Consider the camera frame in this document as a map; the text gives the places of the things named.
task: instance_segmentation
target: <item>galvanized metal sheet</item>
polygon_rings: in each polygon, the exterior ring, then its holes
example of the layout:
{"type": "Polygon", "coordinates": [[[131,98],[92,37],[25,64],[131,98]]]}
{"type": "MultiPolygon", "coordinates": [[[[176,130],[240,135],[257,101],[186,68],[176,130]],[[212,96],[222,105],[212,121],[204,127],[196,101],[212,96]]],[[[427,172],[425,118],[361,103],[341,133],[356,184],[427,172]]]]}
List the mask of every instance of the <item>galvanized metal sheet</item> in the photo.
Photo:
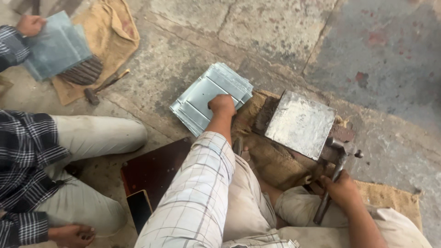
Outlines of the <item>galvanized metal sheet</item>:
{"type": "Polygon", "coordinates": [[[265,136],[318,160],[337,111],[286,90],[274,112],[265,136]]]}
{"type": "Polygon", "coordinates": [[[208,102],[218,94],[231,94],[236,109],[252,97],[249,81],[224,63],[211,65],[171,106],[173,113],[199,136],[213,117],[208,102]]]}

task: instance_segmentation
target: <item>hand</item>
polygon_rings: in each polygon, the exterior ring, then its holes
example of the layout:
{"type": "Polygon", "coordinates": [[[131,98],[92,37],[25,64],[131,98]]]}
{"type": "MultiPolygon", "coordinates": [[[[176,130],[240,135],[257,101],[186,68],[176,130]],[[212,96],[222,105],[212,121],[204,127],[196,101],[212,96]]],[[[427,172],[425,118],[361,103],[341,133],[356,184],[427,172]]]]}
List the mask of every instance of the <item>hand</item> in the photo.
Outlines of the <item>hand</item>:
{"type": "Polygon", "coordinates": [[[208,102],[208,108],[213,111],[213,115],[221,114],[232,117],[236,114],[233,98],[230,94],[219,94],[208,102]]]}
{"type": "Polygon", "coordinates": [[[17,23],[17,30],[26,36],[35,36],[41,28],[46,24],[46,19],[38,15],[22,15],[17,23]]]}
{"type": "Polygon", "coordinates": [[[86,225],[65,225],[49,228],[49,240],[55,241],[60,247],[84,248],[95,238],[94,229],[86,225]]]}
{"type": "Polygon", "coordinates": [[[337,182],[332,182],[329,177],[321,176],[320,181],[326,188],[329,196],[337,203],[343,211],[357,207],[363,207],[364,203],[361,199],[357,185],[349,176],[348,172],[343,169],[337,182]]]}

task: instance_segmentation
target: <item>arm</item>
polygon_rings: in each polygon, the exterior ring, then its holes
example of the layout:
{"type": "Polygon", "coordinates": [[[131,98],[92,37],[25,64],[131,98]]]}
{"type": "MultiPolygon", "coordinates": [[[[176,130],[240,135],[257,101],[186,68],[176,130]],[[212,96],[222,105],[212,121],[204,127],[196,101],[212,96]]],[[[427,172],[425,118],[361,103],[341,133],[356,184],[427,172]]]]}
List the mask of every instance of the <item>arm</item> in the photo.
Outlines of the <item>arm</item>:
{"type": "Polygon", "coordinates": [[[227,141],[234,114],[231,96],[209,106],[213,119],[193,144],[135,247],[220,247],[235,156],[227,141]]]}
{"type": "Polygon", "coordinates": [[[0,247],[12,248],[47,241],[48,227],[45,212],[6,213],[0,220],[0,247]]]}
{"type": "Polygon", "coordinates": [[[45,23],[40,16],[22,15],[16,28],[0,26],[0,72],[25,61],[30,51],[23,36],[37,35],[45,23]]]}
{"type": "Polygon", "coordinates": [[[348,217],[349,238],[352,248],[387,248],[375,221],[367,211],[357,185],[346,170],[342,170],[340,178],[333,183],[328,177],[322,176],[321,182],[331,198],[343,209],[348,217]]]}
{"type": "Polygon", "coordinates": [[[15,248],[48,240],[55,241],[60,247],[84,248],[94,238],[94,229],[90,226],[49,228],[45,212],[6,213],[0,219],[0,248],[15,248]]]}

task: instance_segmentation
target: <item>hammer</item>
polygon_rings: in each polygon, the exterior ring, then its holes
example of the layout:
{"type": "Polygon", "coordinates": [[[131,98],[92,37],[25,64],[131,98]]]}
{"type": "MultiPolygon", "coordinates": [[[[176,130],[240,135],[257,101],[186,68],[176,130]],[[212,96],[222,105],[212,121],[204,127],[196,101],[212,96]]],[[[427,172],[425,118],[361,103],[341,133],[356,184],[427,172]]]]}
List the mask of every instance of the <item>hammer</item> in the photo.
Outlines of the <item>hammer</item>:
{"type": "Polygon", "coordinates": [[[125,70],[123,73],[121,73],[119,76],[112,79],[108,84],[101,85],[96,89],[92,88],[85,88],[84,89],[84,95],[86,96],[87,100],[94,106],[100,104],[100,99],[95,95],[97,92],[102,91],[103,89],[111,86],[112,84],[116,83],[118,80],[120,80],[122,77],[124,77],[127,73],[130,72],[130,69],[125,70]]]}
{"type": "MultiPolygon", "coordinates": [[[[340,156],[338,158],[337,164],[335,165],[334,174],[332,176],[332,182],[336,182],[340,177],[341,170],[343,170],[344,163],[346,162],[348,156],[354,155],[356,158],[362,158],[363,153],[361,152],[361,150],[357,150],[357,146],[354,143],[349,141],[342,142],[333,137],[329,137],[326,140],[326,144],[329,147],[336,148],[340,152],[340,156]]],[[[321,200],[317,212],[315,213],[314,216],[315,224],[320,225],[321,222],[323,221],[323,216],[328,210],[330,200],[331,198],[329,196],[329,193],[325,191],[325,194],[323,195],[323,199],[321,200]]]]}

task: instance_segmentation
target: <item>shirt sleeve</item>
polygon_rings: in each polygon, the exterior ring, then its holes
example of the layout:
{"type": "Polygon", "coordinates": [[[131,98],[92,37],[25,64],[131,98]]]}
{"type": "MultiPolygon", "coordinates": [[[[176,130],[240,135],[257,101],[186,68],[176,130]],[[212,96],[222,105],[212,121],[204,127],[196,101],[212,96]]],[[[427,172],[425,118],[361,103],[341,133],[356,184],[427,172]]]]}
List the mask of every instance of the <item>shirt sleeve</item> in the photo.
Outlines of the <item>shirt sleeve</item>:
{"type": "Polygon", "coordinates": [[[49,222],[45,212],[6,213],[0,219],[0,248],[48,241],[49,222]]]}
{"type": "Polygon", "coordinates": [[[11,26],[0,26],[0,72],[23,63],[30,50],[25,39],[11,26]]]}
{"type": "Polygon", "coordinates": [[[202,133],[135,247],[220,247],[234,171],[235,156],[225,137],[202,133]]]}

